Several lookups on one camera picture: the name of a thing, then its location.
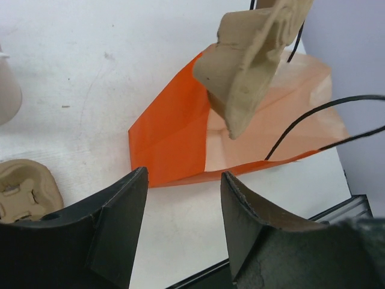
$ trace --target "white table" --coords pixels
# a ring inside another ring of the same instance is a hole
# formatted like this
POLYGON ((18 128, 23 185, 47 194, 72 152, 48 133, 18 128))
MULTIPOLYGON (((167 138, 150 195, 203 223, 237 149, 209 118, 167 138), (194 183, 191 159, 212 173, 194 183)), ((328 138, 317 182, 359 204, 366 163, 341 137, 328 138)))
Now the white table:
MULTIPOLYGON (((66 205, 130 172, 127 130, 222 15, 248 1, 3 0, 0 42, 23 104, 0 126, 0 160, 48 166, 66 205)), ((336 151, 241 177, 311 217, 350 197, 336 151)), ((162 289, 227 258, 219 182, 149 191, 131 289, 162 289)))

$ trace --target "gray wall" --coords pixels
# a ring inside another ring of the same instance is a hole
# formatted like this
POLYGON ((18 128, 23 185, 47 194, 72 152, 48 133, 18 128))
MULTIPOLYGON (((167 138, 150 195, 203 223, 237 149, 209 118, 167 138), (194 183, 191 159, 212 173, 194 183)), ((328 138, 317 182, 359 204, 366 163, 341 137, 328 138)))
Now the gray wall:
MULTIPOLYGON (((314 0, 303 31, 308 54, 332 68, 333 97, 385 94, 385 1, 314 0)), ((385 125, 385 103, 337 107, 350 134, 385 125)), ((367 194, 375 216, 385 216, 385 132, 339 147, 353 194, 367 194)))

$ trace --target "paper bag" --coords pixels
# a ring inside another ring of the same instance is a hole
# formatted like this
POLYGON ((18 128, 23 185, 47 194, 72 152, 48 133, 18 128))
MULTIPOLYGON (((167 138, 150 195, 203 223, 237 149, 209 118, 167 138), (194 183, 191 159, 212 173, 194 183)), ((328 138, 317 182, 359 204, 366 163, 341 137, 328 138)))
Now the paper bag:
POLYGON ((300 122, 266 156, 285 129, 302 114, 331 99, 331 69, 297 54, 282 53, 267 95, 236 140, 210 107, 206 88, 193 77, 198 55, 150 104, 129 130, 131 166, 149 170, 150 187, 192 184, 290 163, 348 137, 334 108, 300 122))

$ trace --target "white cylinder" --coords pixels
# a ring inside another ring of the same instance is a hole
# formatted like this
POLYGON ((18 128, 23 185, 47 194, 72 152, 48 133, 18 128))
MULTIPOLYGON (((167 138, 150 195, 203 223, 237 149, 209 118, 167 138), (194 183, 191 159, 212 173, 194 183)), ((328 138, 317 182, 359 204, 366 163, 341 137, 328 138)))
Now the white cylinder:
POLYGON ((0 47, 0 125, 11 120, 22 104, 22 92, 0 47))

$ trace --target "black cord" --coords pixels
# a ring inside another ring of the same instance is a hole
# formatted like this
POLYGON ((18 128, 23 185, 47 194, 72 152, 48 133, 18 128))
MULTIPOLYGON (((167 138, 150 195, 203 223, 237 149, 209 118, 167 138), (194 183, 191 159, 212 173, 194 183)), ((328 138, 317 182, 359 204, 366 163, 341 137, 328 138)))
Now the black cord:
POLYGON ((255 6, 255 0, 251 0, 251 2, 250 2, 250 10, 254 10, 254 6, 255 6))
POLYGON ((304 25, 305 22, 302 23, 302 26, 298 32, 298 35, 297 35, 297 39, 295 41, 295 44, 294 44, 294 49, 293 51, 291 52, 289 58, 288 58, 288 63, 293 59, 294 57, 294 54, 295 52, 297 51, 297 48, 298 48, 298 45, 300 44, 300 40, 301 40, 301 35, 302 35, 302 30, 303 30, 303 25, 304 25))
MULTIPOLYGON (((346 102, 351 102, 351 101, 364 101, 364 100, 370 100, 370 101, 385 101, 385 96, 384 95, 358 95, 358 96, 349 96, 347 98, 341 98, 341 99, 337 99, 335 101, 330 101, 326 104, 322 104, 316 108, 313 108, 312 110, 304 113, 302 116, 300 116, 299 118, 297 118, 294 122, 292 122, 289 127, 284 131, 284 133, 280 136, 280 138, 278 139, 278 141, 275 143, 275 145, 273 146, 273 148, 271 149, 271 151, 269 152, 269 154, 267 155, 267 157, 265 158, 265 161, 268 161, 270 159, 270 157, 272 156, 272 154, 274 153, 274 151, 277 149, 277 147, 280 145, 280 143, 283 141, 283 139, 287 136, 287 134, 297 125, 299 124, 302 120, 304 120, 305 118, 321 111, 321 110, 324 110, 326 108, 330 108, 330 107, 334 107, 336 105, 339 105, 339 104, 344 104, 346 102)), ((379 128, 376 128, 376 129, 373 129, 372 131, 368 131, 368 132, 364 132, 363 134, 358 134, 358 135, 355 135, 353 137, 348 137, 344 140, 341 140, 341 141, 337 141, 336 143, 332 143, 332 144, 328 144, 327 146, 324 146, 322 148, 320 148, 319 150, 320 151, 324 151, 326 149, 330 149, 330 148, 333 148, 335 146, 338 146, 338 145, 342 145, 344 143, 348 143, 350 141, 353 141, 353 140, 358 140, 359 138, 363 138, 363 137, 369 137, 371 135, 374 135, 374 134, 378 134, 379 132, 381 131, 385 131, 385 125, 384 126, 381 126, 379 128)))

